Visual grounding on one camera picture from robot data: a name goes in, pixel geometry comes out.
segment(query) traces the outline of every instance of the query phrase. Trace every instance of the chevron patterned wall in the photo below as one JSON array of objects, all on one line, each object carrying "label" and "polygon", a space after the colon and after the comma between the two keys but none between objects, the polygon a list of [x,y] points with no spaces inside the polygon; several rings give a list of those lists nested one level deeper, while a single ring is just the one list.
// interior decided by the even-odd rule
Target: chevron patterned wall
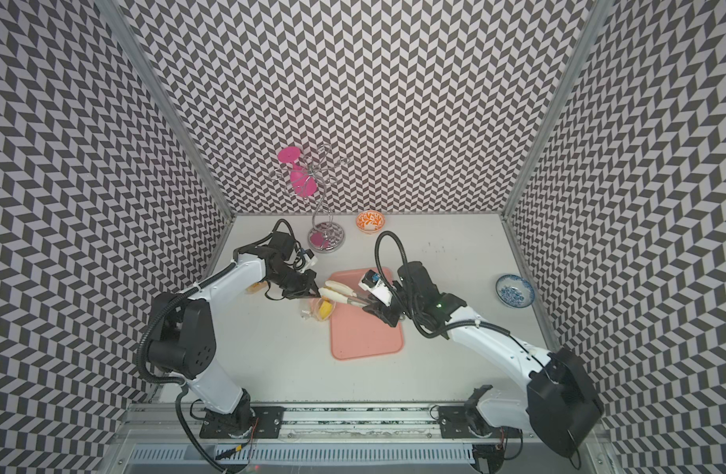
[{"label": "chevron patterned wall", "polygon": [[93,8],[0,0],[0,472],[96,466],[225,224]]},{"label": "chevron patterned wall", "polygon": [[615,2],[512,223],[623,466],[726,474],[726,2]]},{"label": "chevron patterned wall", "polygon": [[311,211],[276,152],[327,144],[333,211],[471,212],[506,202],[592,0],[120,3],[235,211]]}]

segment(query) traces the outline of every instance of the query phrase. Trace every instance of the pink cutting board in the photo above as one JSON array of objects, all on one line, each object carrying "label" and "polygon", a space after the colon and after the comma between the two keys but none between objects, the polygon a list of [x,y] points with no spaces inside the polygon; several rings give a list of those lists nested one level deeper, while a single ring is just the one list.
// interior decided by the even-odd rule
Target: pink cutting board
[{"label": "pink cutting board", "polygon": [[[369,269],[338,271],[330,280],[344,283],[358,296],[369,293],[358,286]],[[383,267],[387,280],[392,281],[392,271]],[[331,325],[331,355],[338,360],[394,354],[402,349],[402,325],[389,327],[386,322],[360,308],[337,303],[329,321]]]}]

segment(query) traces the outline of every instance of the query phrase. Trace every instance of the orange patterned bowl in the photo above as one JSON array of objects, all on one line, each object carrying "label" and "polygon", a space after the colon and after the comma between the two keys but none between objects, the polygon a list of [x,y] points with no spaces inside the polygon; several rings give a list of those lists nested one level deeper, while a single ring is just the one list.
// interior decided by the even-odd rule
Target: orange patterned bowl
[{"label": "orange patterned bowl", "polygon": [[365,233],[377,233],[384,227],[384,215],[378,211],[363,211],[355,220],[358,229]]}]

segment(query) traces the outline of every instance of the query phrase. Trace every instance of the yellow fruit piece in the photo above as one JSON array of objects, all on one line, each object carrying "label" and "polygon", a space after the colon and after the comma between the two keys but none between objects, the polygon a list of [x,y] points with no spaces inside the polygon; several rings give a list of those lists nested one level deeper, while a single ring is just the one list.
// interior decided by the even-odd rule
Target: yellow fruit piece
[{"label": "yellow fruit piece", "polygon": [[318,316],[321,318],[321,321],[331,316],[332,309],[334,309],[334,305],[329,303],[326,299],[320,304],[320,307],[318,308]]},{"label": "yellow fruit piece", "polygon": [[247,294],[255,294],[263,288],[268,286],[267,281],[258,281],[257,283],[251,284],[247,287]]}]

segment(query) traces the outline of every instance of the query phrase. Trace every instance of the black mounting plate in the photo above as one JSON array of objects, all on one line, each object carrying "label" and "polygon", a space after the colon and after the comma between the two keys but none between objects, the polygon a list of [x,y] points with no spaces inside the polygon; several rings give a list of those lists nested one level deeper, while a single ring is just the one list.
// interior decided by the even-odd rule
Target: black mounting plate
[{"label": "black mounting plate", "polygon": [[500,444],[474,444],[472,446],[474,471],[481,474],[494,474],[502,468],[505,450]]},{"label": "black mounting plate", "polygon": [[[490,435],[479,437],[468,429],[468,421],[465,418],[463,406],[438,406],[436,408],[440,424],[442,439],[500,439],[500,428],[490,427]],[[518,438],[520,431],[513,428],[505,428],[507,438]]]},{"label": "black mounting plate", "polygon": [[[281,420],[284,417],[283,406],[253,406],[252,410],[258,418],[258,427],[253,438],[255,439],[276,439],[279,438]],[[234,439],[230,437],[218,423],[203,423],[200,428],[202,439]]]}]

